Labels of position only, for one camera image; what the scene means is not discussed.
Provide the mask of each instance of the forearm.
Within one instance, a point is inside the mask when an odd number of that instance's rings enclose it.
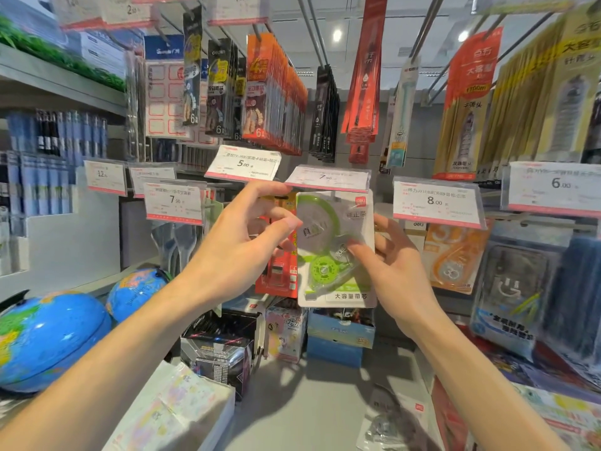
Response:
[[[442,311],[415,334],[416,343],[480,446],[487,451],[568,449]]]
[[[0,448],[101,449],[185,327],[209,310],[208,301],[188,305],[189,289],[178,277],[113,329],[0,432]]]

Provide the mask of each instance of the left hand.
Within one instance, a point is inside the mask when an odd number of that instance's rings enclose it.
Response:
[[[274,181],[249,182],[223,210],[196,254],[176,277],[193,300],[211,306],[244,293],[274,254],[293,251],[288,236],[301,220],[262,196],[286,195],[291,187]],[[269,224],[261,216],[269,217]],[[251,235],[259,234],[255,239]]]

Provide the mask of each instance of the hand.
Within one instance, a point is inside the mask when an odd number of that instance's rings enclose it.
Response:
[[[350,243],[350,252],[365,266],[372,278],[378,300],[403,333],[415,335],[418,326],[433,314],[444,313],[434,296],[415,245],[393,219],[374,214],[379,230],[376,252],[362,243]]]
[[[261,196],[285,195],[291,187],[256,180],[223,210],[213,228],[176,277],[191,288],[192,298],[217,305],[244,293],[259,278],[269,258],[293,251],[288,236],[302,222]],[[260,216],[272,219],[269,224]],[[251,240],[251,235],[258,235]]]

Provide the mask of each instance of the right hand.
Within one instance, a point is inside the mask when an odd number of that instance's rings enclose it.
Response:
[[[376,233],[375,253],[358,242],[349,243],[348,248],[372,278],[384,310],[403,333],[413,338],[426,320],[444,312],[434,296],[419,251],[399,224],[377,213],[374,223],[390,239]]]

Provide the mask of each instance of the green correction tape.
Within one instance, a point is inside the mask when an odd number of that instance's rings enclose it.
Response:
[[[340,220],[332,206],[325,200],[311,195],[298,196],[297,204],[318,205],[330,220],[331,228],[323,228],[319,225],[309,227],[309,231],[320,231],[331,229],[331,236],[323,244],[323,251],[318,253],[309,264],[309,285],[313,291],[331,288],[335,284],[342,283],[341,280],[349,275],[355,267],[354,257],[347,249],[349,239],[359,240],[359,237],[350,234],[340,234]]]

